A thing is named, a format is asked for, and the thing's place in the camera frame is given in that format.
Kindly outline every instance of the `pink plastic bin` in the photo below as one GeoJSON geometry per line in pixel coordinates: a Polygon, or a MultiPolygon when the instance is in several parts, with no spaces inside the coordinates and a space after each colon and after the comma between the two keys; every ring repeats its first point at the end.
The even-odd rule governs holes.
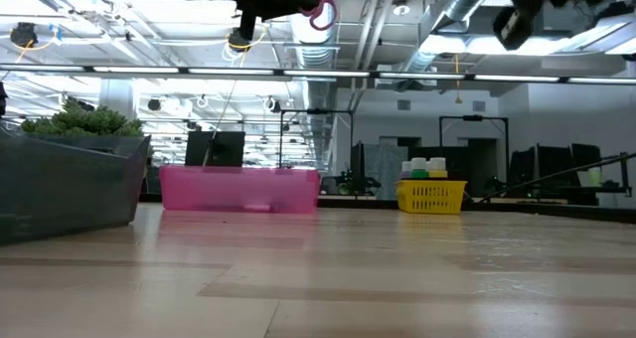
{"type": "Polygon", "coordinates": [[[311,214],[320,190],[317,171],[164,166],[163,207],[175,211],[311,214]]]}

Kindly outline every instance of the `ceiling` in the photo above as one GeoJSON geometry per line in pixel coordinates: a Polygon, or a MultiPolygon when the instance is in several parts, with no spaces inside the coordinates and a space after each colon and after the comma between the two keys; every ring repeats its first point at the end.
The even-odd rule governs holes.
{"type": "MultiPolygon", "coordinates": [[[[369,12],[366,4],[370,0],[335,1],[340,15],[332,29],[329,44],[331,55],[326,67],[350,70],[356,65],[357,50],[365,32],[365,12],[369,12]]],[[[377,66],[398,69],[420,48],[423,41],[422,16],[426,7],[436,1],[439,0],[403,0],[409,9],[405,15],[396,15],[393,12],[395,6],[389,7],[380,31],[379,44],[370,56],[371,69],[377,66]]],[[[378,14],[385,3],[390,5],[391,2],[379,1],[374,24],[380,22],[378,14]]],[[[471,18],[468,34],[462,36],[492,37],[487,34],[491,31],[490,23],[497,7],[507,2],[486,0],[471,18]]],[[[579,7],[561,10],[548,8],[541,19],[544,29],[569,32],[568,36],[560,35],[566,40],[584,31],[585,24],[589,22],[586,14],[591,10],[579,10],[579,7]]],[[[226,36],[239,25],[236,14],[236,3],[229,0],[0,0],[0,62],[86,66],[302,67],[298,53],[303,49],[311,50],[312,47],[300,46],[295,41],[290,17],[258,25],[255,45],[243,58],[227,52],[226,36]],[[18,22],[37,25],[37,51],[23,53],[11,43],[9,34],[18,22]]],[[[636,34],[630,27],[621,31],[626,31],[623,37],[633,38],[636,34]]],[[[482,50],[482,53],[471,50],[476,53],[456,56],[439,54],[432,65],[441,73],[534,76],[611,76],[624,70],[624,61],[620,56],[605,55],[604,52],[609,49],[602,50],[570,51],[552,56],[516,56],[502,54],[499,50],[482,50]]],[[[218,124],[220,130],[243,129],[251,135],[248,141],[253,139],[255,144],[263,144],[263,140],[260,140],[263,135],[275,137],[280,129],[279,115],[271,113],[263,105],[266,99],[277,99],[287,109],[306,109],[311,104],[307,100],[307,83],[303,81],[167,80],[160,76],[132,81],[139,98],[139,117],[148,121],[146,129],[155,133],[156,140],[162,140],[153,145],[166,146],[170,149],[167,152],[176,153],[168,159],[164,158],[174,162],[182,161],[183,157],[185,144],[177,134],[187,133],[182,120],[184,118],[209,123],[209,128],[218,124]],[[150,111],[147,108],[150,98],[171,100],[174,105],[167,105],[169,109],[150,111]],[[229,105],[224,112],[228,98],[229,105]]],[[[63,100],[61,93],[94,104],[99,102],[99,78],[13,73],[7,76],[5,85],[11,97],[9,111],[16,115],[52,115],[60,110],[63,100]]],[[[351,82],[337,81],[337,86],[340,89],[334,107],[346,107],[344,103],[349,98],[341,93],[349,90],[351,82]]],[[[479,91],[485,93],[484,97],[496,98],[514,86],[472,83],[464,85],[462,89],[479,91]]],[[[388,103],[396,99],[392,97],[393,92],[388,90],[376,90],[378,93],[373,94],[374,87],[374,84],[369,83],[366,88],[369,93],[363,96],[363,100],[367,98],[369,101],[367,105],[361,103],[360,110],[364,114],[381,113],[388,105],[392,105],[388,103]]],[[[424,89],[446,93],[455,88],[455,82],[439,82],[424,89]]],[[[305,114],[293,120],[289,122],[291,127],[286,143],[289,144],[291,139],[296,143],[290,143],[289,148],[285,149],[293,151],[294,155],[286,155],[286,160],[297,158],[289,162],[298,166],[326,167],[328,158],[318,158],[313,151],[318,136],[329,139],[331,122],[323,118],[310,118],[305,114]]],[[[254,152],[259,151],[258,157],[263,163],[274,163],[277,150],[269,149],[254,152]]]]}

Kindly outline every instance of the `yellow basket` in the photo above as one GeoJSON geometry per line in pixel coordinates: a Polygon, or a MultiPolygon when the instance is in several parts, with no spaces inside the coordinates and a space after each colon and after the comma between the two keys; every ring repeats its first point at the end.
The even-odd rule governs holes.
{"type": "Polygon", "coordinates": [[[462,181],[402,180],[396,182],[399,209],[410,214],[459,214],[462,181]]]}

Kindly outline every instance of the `ductwork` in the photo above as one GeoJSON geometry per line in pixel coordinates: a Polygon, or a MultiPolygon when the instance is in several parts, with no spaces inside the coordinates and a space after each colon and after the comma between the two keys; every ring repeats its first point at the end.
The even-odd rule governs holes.
{"type": "MultiPolygon", "coordinates": [[[[429,6],[424,12],[419,25],[420,45],[426,41],[434,30],[442,26],[461,23],[460,28],[467,30],[468,19],[483,2],[484,0],[441,0],[429,6]]],[[[417,49],[399,70],[410,73],[425,72],[437,55],[417,49]]],[[[393,83],[390,88],[404,91],[408,89],[423,89],[423,85],[414,81],[406,81],[393,83]]]]}
{"type": "MultiPolygon", "coordinates": [[[[315,20],[316,25],[322,27],[333,18],[333,9],[325,6],[322,15],[315,20]]],[[[309,25],[308,18],[301,14],[290,17],[291,31],[294,42],[307,47],[297,48],[296,58],[301,69],[329,69],[334,58],[334,50],[320,45],[333,42],[333,28],[318,31],[309,25]]],[[[303,101],[306,108],[334,109],[336,105],[337,86],[334,82],[304,82],[303,101]]],[[[313,137],[314,155],[316,163],[324,163],[329,150],[329,137],[333,125],[333,115],[324,118],[309,117],[309,128],[313,137]]]]}

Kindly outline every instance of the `gray planter box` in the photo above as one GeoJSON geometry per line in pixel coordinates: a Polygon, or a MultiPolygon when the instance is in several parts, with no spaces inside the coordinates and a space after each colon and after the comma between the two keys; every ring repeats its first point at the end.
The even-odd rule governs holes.
{"type": "Polygon", "coordinates": [[[0,245],[130,223],[149,143],[30,137],[0,127],[0,245]]]}

